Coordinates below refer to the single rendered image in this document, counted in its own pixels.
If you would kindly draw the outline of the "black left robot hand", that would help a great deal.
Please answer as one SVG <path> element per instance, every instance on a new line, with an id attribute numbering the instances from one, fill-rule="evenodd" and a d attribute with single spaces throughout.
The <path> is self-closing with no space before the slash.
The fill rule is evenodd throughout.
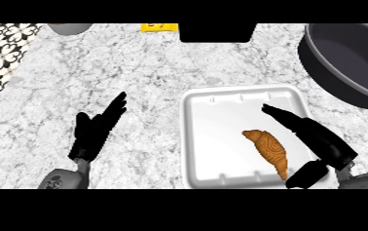
<path id="1" fill-rule="evenodd" d="M 85 159 L 92 162 L 104 144 L 107 142 L 110 132 L 127 111 L 127 93 L 123 92 L 110 103 L 105 111 L 90 118 L 86 112 L 77 114 L 77 127 L 76 127 L 76 142 L 70 152 L 70 159 Z"/>

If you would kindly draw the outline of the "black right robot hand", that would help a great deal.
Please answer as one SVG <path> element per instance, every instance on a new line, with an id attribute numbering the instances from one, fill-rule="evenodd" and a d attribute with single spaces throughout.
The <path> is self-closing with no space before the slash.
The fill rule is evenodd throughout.
<path id="1" fill-rule="evenodd" d="M 319 160 L 310 161 L 286 181 L 288 189 L 308 189 L 329 174 L 329 167 L 342 171 L 358 153 L 338 134 L 311 118 L 302 118 L 269 104 L 264 104 L 263 111 L 291 129 L 319 156 Z"/>

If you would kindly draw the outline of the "brown croissant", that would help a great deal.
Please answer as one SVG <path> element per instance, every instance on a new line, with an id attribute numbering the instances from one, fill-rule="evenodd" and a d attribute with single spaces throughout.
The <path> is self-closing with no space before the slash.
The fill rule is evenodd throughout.
<path id="1" fill-rule="evenodd" d="M 282 180 L 288 180 L 286 149 L 277 138 L 267 131 L 244 131 L 244 136 L 254 142 L 258 152 L 266 160 L 274 165 Z"/>

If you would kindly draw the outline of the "white foam tray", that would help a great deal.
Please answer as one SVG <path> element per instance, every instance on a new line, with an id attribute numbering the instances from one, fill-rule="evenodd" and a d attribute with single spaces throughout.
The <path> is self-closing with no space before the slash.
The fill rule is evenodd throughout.
<path id="1" fill-rule="evenodd" d="M 292 131 L 263 111 L 272 105 L 311 115 L 297 87 L 286 84 L 193 89 L 180 101 L 182 172 L 192 189 L 283 189 L 276 166 L 246 131 L 270 133 L 286 151 L 288 172 L 319 159 Z"/>

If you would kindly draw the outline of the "dark grey pot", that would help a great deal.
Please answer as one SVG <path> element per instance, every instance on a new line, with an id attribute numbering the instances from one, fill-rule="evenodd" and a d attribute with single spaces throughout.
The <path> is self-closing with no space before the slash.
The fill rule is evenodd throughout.
<path id="1" fill-rule="evenodd" d="M 298 55 L 323 89 L 368 109 L 368 24 L 308 23 Z"/>

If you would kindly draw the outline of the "black and white patterned cloth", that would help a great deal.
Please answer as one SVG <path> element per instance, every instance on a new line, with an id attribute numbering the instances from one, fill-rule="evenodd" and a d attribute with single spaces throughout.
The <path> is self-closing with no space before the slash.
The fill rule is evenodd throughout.
<path id="1" fill-rule="evenodd" d="M 20 67 L 42 23 L 0 23 L 0 92 Z"/>

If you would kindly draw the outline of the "grey round bowl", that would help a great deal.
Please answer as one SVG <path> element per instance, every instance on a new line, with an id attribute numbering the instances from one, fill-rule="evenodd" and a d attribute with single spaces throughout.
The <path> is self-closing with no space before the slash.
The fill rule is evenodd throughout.
<path id="1" fill-rule="evenodd" d="M 86 32 L 93 25 L 90 23 L 52 23 L 49 26 L 60 35 L 71 36 Z"/>

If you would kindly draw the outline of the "yellow packet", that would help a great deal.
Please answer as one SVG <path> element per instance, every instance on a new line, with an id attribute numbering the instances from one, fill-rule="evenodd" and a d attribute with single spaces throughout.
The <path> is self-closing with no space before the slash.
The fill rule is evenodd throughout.
<path id="1" fill-rule="evenodd" d="M 142 31 L 143 32 L 177 32 L 179 24 L 177 23 L 143 23 Z"/>

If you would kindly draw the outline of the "black block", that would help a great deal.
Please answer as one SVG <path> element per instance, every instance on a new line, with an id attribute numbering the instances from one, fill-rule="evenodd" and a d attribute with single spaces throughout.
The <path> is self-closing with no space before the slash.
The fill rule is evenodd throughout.
<path id="1" fill-rule="evenodd" d="M 246 43 L 255 28 L 255 23 L 180 23 L 180 40 L 183 43 Z"/>

